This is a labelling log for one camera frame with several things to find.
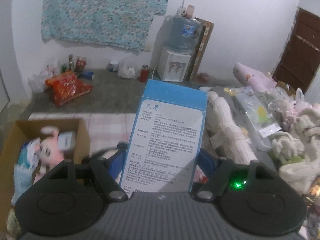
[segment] brown door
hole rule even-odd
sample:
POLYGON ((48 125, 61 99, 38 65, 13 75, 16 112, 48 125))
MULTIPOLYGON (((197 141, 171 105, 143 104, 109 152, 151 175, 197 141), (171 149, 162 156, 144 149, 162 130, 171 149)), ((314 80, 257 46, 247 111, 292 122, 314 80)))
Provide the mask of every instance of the brown door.
POLYGON ((300 9, 281 61, 273 74, 276 81, 301 88, 305 93, 320 64, 320 18, 300 9))

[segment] white wall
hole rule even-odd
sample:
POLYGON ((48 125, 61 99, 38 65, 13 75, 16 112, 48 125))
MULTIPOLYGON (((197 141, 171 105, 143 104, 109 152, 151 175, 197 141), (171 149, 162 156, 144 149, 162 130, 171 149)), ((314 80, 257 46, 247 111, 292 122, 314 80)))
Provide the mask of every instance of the white wall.
MULTIPOLYGON (((217 78, 233 78, 236 62, 260 71, 271 71, 285 45, 299 0, 186 0, 195 6, 195 17, 215 24, 200 71, 217 78)), ((46 60, 58 57, 66 61, 69 54, 88 58, 88 68, 105 68, 108 60, 125 57, 124 50, 85 46, 71 42, 41 40, 43 0, 13 0, 12 28, 17 61, 25 88, 33 73, 39 73, 46 60)), ((169 0, 167 15, 175 14, 182 0, 169 0)), ((148 37, 152 45, 164 17, 154 20, 148 37)), ((151 52, 142 52, 148 64, 151 52)))
POLYGON ((299 0, 299 7, 320 17, 320 0, 299 0))
POLYGON ((12 38, 12 0, 0 0, 0 70, 10 101, 26 100, 12 38))

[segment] cardboard box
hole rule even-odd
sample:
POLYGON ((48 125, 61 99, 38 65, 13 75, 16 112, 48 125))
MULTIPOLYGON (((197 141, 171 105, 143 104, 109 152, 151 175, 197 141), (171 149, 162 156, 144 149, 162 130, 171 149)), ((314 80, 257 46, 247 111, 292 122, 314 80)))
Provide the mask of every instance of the cardboard box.
POLYGON ((148 81, 120 181, 129 197, 133 192, 191 189, 206 108, 203 91, 148 81))
POLYGON ((18 161, 21 147, 28 140, 37 137, 43 138, 44 135, 40 133, 40 130, 47 125, 58 127, 60 132, 76 131, 76 146, 73 156, 75 164, 80 164, 83 157, 89 154, 90 137, 85 123, 81 119, 15 122, 0 155, 0 232, 6 232, 6 220, 14 193, 13 168, 18 161))

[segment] red can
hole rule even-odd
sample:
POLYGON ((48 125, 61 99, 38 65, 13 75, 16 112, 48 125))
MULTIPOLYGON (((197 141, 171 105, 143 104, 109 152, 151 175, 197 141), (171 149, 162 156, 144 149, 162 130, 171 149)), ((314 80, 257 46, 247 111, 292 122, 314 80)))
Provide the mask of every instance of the red can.
POLYGON ((143 65, 141 69, 141 74, 138 80, 142 83, 147 82, 148 76, 149 76, 149 66, 148 65, 143 65))

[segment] small container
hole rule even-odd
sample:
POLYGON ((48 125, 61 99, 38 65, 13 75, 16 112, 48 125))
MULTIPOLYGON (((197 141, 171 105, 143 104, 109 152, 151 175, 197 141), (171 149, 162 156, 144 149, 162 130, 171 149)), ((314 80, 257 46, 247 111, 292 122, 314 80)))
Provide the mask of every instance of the small container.
POLYGON ((60 68, 60 73, 65 73, 68 69, 68 64, 62 64, 60 68))
POLYGON ((69 55, 69 62, 68 62, 68 70, 75 71, 75 62, 73 61, 73 55, 69 55))
POLYGON ((191 5, 191 4, 189 4, 188 8, 187 8, 186 15, 185 15, 185 18, 192 19, 194 10, 195 10, 195 7, 193 5, 191 5))
POLYGON ((110 72, 117 72, 119 69, 119 62, 115 59, 111 60, 109 63, 109 71, 110 72))
POLYGON ((141 69, 141 74, 138 80, 142 83, 147 82, 148 76, 149 76, 149 66, 148 65, 143 65, 141 69))
POLYGON ((94 73, 92 71, 85 70, 82 73, 80 73, 79 78, 84 78, 87 80, 93 80, 94 79, 94 73))
POLYGON ((87 59, 85 57, 78 57, 76 61, 76 72, 83 72, 86 64, 87 59))

